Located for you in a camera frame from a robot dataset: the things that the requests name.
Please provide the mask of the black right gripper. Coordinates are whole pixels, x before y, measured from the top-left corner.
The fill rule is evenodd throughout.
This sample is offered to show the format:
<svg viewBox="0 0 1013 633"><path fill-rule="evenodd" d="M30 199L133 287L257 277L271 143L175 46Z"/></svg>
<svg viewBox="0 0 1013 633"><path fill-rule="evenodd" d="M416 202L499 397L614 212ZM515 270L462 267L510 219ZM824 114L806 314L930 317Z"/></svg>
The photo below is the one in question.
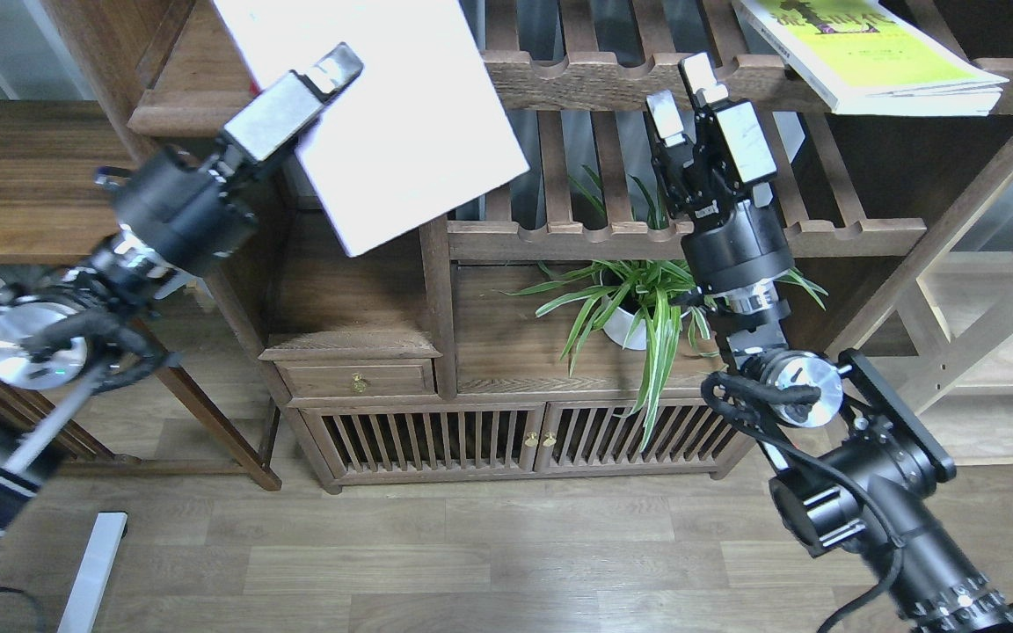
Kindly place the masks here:
<svg viewBox="0 0 1013 633"><path fill-rule="evenodd" d="M679 73L696 109L695 136L671 90L645 99L667 212L693 225L681 248L704 295L757 295L793 268L772 205L775 160L754 105L729 101L707 52L684 57Z"/></svg>

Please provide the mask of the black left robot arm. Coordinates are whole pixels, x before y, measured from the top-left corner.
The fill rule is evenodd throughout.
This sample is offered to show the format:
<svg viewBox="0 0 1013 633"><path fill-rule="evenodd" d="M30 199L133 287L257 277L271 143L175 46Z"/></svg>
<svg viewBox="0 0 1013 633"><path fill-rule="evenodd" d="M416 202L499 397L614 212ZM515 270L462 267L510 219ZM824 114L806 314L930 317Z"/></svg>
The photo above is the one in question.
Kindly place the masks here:
<svg viewBox="0 0 1013 633"><path fill-rule="evenodd" d="M0 382L28 391L71 385L33 430L0 422L0 537L59 465L54 438L82 405L173 363L130 321L173 278L206 275L253 236L257 217L240 192L284 162L362 70L340 43L226 121L200 164L164 147L137 170L97 169L116 232L53 283L12 286L0 299Z"/></svg>

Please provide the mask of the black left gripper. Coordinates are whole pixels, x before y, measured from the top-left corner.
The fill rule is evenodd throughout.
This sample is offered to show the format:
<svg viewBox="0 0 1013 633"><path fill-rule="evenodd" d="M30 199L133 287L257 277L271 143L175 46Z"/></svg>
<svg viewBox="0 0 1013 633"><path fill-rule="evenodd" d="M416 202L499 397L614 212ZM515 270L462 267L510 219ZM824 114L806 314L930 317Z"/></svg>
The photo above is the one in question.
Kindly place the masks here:
<svg viewBox="0 0 1013 633"><path fill-rule="evenodd" d="M138 276L171 270L204 276L258 227L237 191L281 164L322 109L361 76L363 60L345 41L304 75L289 71L222 125L215 151L189 164L165 147L113 193L120 232L95 253L95 265Z"/></svg>

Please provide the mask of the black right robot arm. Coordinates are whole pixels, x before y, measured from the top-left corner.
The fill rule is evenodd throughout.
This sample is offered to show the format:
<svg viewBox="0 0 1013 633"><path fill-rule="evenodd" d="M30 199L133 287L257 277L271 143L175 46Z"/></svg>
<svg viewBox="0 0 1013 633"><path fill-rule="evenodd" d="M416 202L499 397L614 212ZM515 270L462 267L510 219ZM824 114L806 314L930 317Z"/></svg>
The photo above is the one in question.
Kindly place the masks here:
<svg viewBox="0 0 1013 633"><path fill-rule="evenodd" d="M877 576L820 630L889 594L913 632L1013 632L1013 602L924 505L956 476L953 458L859 350L831 361L785 340L791 310L775 283L793 257L771 207L776 165L754 105L729 97L707 54L678 71L695 135L671 91L646 100L667 211L693 224L681 247L695 281L676 304L723 317L732 357L732 372L706 378L701 397L759 441L776 472L776 509L808 553L848 550Z"/></svg>

